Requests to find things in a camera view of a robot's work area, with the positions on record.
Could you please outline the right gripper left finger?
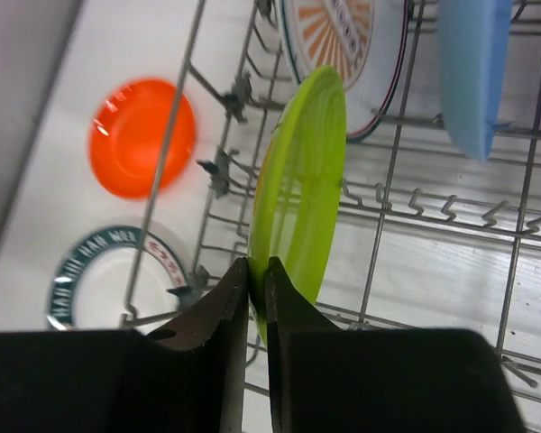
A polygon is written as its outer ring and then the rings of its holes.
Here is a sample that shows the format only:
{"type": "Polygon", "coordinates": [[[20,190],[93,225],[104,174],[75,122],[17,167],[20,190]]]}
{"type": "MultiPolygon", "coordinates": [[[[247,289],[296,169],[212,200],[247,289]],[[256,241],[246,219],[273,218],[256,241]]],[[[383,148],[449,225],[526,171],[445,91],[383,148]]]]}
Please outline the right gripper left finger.
{"type": "Polygon", "coordinates": [[[248,264],[135,330],[0,333],[0,432],[238,432],[248,264]]]}

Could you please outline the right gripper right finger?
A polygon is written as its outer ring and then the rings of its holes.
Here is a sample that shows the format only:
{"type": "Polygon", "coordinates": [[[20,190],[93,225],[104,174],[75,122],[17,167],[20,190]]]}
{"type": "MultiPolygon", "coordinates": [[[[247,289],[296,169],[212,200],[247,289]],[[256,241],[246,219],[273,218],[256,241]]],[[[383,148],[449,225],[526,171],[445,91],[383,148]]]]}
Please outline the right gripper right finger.
{"type": "Polygon", "coordinates": [[[264,275],[270,411],[277,432],[521,432],[498,357],[460,328],[343,330],[264,275]]]}

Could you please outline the white plate teal rim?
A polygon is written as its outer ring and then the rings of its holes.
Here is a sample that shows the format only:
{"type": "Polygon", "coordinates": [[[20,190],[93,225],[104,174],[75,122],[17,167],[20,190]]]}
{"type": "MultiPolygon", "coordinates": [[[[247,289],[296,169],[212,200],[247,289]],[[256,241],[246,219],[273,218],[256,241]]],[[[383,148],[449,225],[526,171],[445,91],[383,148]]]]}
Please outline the white plate teal rim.
{"type": "Polygon", "coordinates": [[[68,250],[54,272],[46,308],[51,330],[115,329],[130,312],[137,316],[175,311],[188,304],[188,274],[176,251],[162,237],[131,225],[103,226],[68,250]]]}

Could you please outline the lime green plate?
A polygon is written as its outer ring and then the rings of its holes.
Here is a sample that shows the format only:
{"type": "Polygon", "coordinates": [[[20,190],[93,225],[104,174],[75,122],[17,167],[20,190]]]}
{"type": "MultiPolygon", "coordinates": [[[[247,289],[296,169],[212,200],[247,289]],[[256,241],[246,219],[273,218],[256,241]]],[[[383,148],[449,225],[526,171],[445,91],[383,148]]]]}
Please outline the lime green plate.
{"type": "Polygon", "coordinates": [[[344,177],[346,103],[330,65],[315,68],[285,105],[258,175],[247,258],[259,335],[267,337],[263,275],[280,259],[310,303],[320,291],[344,177]]]}

